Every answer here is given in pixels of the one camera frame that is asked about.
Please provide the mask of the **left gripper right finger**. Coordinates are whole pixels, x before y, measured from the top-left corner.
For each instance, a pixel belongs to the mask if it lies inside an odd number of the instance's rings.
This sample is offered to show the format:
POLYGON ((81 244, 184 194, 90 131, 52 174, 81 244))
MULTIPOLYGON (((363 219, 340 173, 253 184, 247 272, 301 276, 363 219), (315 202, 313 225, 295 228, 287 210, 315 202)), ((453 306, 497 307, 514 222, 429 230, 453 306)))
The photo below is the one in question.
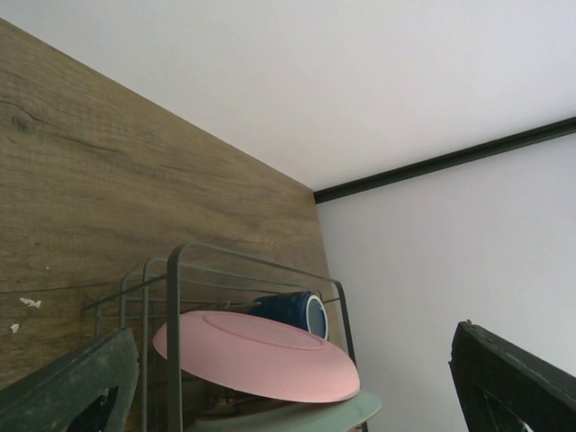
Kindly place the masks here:
POLYGON ((470 431, 573 431, 575 377, 469 321, 450 371, 470 431))

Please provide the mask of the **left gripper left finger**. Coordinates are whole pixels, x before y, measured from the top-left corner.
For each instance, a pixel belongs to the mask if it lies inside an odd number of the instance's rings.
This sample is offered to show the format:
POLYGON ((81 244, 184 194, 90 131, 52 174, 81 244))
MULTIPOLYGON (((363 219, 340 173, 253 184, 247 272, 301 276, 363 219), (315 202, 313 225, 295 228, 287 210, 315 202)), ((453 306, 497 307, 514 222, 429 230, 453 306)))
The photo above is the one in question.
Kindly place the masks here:
POLYGON ((139 377, 132 332, 116 328, 1 390, 3 431, 123 431, 139 377))

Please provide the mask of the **mint green plate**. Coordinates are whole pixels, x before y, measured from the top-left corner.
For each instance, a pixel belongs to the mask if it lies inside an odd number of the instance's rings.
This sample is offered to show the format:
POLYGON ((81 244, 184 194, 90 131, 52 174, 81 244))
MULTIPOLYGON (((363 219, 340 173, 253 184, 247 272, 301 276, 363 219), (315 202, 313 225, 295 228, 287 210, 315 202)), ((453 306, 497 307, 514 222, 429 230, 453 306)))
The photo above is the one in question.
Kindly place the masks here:
POLYGON ((360 391, 349 400, 303 403, 242 397, 198 416, 190 431, 356 431, 374 417, 381 400, 360 391))

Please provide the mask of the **wire dish rack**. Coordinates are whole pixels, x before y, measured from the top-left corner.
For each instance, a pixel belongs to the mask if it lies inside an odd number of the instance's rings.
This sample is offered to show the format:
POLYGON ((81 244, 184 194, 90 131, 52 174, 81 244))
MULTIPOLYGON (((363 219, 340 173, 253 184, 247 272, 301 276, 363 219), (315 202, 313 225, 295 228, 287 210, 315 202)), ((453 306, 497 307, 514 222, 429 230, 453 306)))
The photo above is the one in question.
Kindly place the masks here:
MULTIPOLYGON (((142 283, 132 286, 133 291, 144 291, 152 284, 165 282, 166 284, 166 322, 157 331, 152 342, 155 350, 166 359, 167 368, 167 425, 172 431, 181 431, 184 428, 182 413, 182 374, 186 373, 180 367, 180 315, 181 286, 185 279, 181 276, 184 268, 192 269, 194 264, 183 259, 189 244, 176 247, 166 259, 166 271, 156 277, 144 277, 142 283)), ((356 366, 354 345, 349 343, 342 349, 352 359, 356 366)))

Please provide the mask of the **pink top plate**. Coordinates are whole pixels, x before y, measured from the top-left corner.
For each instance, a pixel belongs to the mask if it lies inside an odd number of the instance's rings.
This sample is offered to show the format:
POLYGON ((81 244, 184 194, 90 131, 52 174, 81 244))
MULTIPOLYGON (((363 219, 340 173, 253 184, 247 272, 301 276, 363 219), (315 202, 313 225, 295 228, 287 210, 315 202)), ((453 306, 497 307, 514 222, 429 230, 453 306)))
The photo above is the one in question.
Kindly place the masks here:
POLYGON ((360 391, 352 359, 300 328, 216 310, 180 315, 180 367, 256 396, 304 403, 346 401, 360 391))

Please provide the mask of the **dark blue mug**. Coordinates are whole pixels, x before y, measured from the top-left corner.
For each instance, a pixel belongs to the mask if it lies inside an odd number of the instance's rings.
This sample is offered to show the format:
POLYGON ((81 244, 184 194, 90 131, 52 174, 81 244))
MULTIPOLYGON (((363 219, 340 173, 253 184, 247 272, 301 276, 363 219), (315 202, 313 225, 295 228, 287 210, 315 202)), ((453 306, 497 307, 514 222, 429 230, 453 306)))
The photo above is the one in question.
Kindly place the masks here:
POLYGON ((325 340, 329 320, 320 297, 313 292, 288 292, 256 298, 248 314, 307 331, 325 340))

